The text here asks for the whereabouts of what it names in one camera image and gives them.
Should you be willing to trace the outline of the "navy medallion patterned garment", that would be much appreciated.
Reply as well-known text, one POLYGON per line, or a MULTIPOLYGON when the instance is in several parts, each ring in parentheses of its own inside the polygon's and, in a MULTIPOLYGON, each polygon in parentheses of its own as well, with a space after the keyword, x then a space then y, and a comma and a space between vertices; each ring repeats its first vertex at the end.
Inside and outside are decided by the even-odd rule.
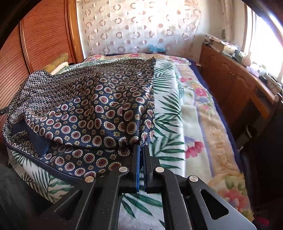
POLYGON ((155 64, 126 58, 36 71, 9 104, 3 140, 62 180, 105 176, 154 135, 155 64))

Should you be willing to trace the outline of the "palm leaf patterned bedspread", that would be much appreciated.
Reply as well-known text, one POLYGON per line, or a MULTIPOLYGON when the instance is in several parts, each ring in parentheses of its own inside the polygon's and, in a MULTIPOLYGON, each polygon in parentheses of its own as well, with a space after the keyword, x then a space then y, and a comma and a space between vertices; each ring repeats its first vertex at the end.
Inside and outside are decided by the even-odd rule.
MULTIPOLYGON (((176 65, 167 59, 156 60, 154 67, 155 129, 150 154, 159 159, 162 167, 184 175, 184 135, 181 104, 184 90, 176 65)), ((19 177, 46 200, 55 203, 73 187, 40 168, 14 150, 9 161, 19 177)), ((147 194, 140 178, 137 194, 122 195, 118 229, 164 229, 164 217, 159 194, 147 194)))

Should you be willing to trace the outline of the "floral bed blanket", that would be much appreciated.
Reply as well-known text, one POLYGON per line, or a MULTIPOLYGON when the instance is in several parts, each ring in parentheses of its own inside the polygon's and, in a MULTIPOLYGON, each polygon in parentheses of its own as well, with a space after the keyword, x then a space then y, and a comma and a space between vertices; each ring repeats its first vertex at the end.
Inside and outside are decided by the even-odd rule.
POLYGON ((185 145, 185 171, 181 176, 198 176, 252 221, 245 178, 236 162, 236 144, 195 64, 181 57, 154 54, 153 58, 167 59, 180 73, 179 81, 184 90, 181 118, 185 145))

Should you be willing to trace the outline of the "wooden sideboard cabinet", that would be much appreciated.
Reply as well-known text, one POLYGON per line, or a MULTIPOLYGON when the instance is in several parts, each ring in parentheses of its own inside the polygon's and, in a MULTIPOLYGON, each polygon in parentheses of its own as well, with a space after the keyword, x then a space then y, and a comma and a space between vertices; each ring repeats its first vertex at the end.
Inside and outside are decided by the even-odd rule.
POLYGON ((237 139, 248 124, 266 121, 280 98, 238 62, 201 46, 201 75, 237 139))

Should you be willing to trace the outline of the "olive brown knitted cloth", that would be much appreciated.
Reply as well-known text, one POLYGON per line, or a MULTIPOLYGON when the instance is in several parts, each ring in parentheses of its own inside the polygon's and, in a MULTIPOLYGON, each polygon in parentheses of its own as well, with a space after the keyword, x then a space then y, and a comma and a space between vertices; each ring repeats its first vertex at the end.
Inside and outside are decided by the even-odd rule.
POLYGON ((41 70, 45 70, 48 73, 51 73, 53 70, 55 70, 60 64, 68 61, 68 53, 62 53, 58 57, 56 57, 50 64, 44 66, 41 68, 41 70))

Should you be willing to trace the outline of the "cardboard box on sideboard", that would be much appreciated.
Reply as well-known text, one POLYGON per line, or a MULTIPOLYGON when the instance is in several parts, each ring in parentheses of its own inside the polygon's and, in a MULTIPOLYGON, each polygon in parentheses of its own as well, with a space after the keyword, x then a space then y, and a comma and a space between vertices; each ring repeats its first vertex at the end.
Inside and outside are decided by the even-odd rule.
POLYGON ((238 48, 235 45, 224 42, 214 36, 209 37, 209 45, 218 53, 224 52, 229 55, 234 54, 234 52, 238 50, 238 48))

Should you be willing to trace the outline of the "teal object behind bed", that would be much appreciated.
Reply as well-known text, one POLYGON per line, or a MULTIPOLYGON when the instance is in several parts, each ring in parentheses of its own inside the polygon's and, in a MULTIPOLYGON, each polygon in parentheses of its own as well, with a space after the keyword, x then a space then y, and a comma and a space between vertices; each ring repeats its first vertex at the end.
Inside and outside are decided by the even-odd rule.
POLYGON ((166 50, 164 48, 159 48, 155 45, 149 45, 148 52, 149 53, 166 54, 166 50))

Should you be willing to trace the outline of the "sheer circle patterned curtain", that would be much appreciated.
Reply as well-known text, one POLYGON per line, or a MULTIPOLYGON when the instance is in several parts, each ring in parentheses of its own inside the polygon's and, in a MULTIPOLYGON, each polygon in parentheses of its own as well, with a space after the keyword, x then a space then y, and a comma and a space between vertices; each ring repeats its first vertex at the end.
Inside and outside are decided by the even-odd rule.
POLYGON ((186 57, 199 27, 197 1, 77 1, 82 51, 147 53, 149 45, 186 57))

